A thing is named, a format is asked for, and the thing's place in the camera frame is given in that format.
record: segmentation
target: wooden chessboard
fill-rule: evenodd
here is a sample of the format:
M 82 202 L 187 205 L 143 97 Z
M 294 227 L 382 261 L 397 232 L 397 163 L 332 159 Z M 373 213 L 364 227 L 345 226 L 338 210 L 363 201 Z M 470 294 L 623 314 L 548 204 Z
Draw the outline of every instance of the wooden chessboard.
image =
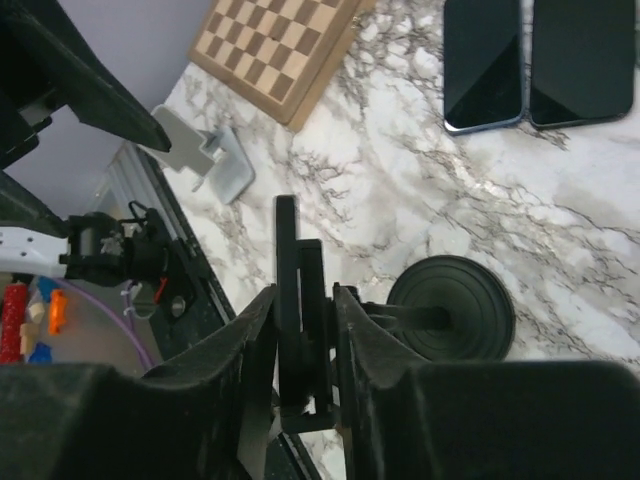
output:
M 189 58 L 300 130 L 375 0 L 217 0 Z

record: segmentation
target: circular base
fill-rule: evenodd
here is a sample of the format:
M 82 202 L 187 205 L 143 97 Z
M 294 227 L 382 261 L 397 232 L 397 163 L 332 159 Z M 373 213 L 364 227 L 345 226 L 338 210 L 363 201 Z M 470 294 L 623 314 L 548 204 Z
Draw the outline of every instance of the circular base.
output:
M 387 304 L 449 312 L 449 330 L 396 334 L 428 360 L 502 360 L 513 341 L 509 293 L 490 270 L 467 258 L 442 255 L 412 265 L 391 288 Z

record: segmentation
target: smartphone screen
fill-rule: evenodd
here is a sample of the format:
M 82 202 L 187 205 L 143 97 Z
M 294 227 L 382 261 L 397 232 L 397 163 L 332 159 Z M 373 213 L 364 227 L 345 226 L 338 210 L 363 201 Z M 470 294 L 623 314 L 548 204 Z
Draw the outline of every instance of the smartphone screen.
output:
M 519 0 L 447 0 L 444 120 L 452 134 L 517 122 L 523 112 Z
M 531 122 L 538 128 L 618 118 L 634 92 L 635 0 L 536 0 Z

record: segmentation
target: red toy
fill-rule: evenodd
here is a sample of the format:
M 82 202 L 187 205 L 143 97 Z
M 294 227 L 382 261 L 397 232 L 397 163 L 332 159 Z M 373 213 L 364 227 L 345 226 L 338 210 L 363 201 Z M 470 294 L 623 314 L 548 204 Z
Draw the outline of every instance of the red toy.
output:
M 20 355 L 20 326 L 24 323 L 29 291 L 26 285 L 9 285 L 4 291 L 0 363 L 18 363 Z

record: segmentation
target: marble countertop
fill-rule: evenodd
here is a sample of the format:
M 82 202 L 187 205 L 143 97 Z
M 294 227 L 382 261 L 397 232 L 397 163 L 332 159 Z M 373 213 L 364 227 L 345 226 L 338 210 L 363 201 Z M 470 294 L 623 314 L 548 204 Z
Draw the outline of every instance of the marble countertop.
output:
M 440 0 L 379 0 L 296 135 L 186 69 L 166 103 L 197 128 L 234 126 L 256 170 L 230 206 L 206 185 L 192 192 L 190 172 L 166 172 L 231 303 L 274 280 L 273 198 L 293 193 L 302 236 L 323 240 L 328 284 L 384 302 L 415 261 L 467 256 L 513 296 L 510 359 L 604 358 L 640 373 L 640 108 L 604 125 L 451 138 L 441 25 Z M 324 478 L 344 478 L 337 434 L 303 440 Z

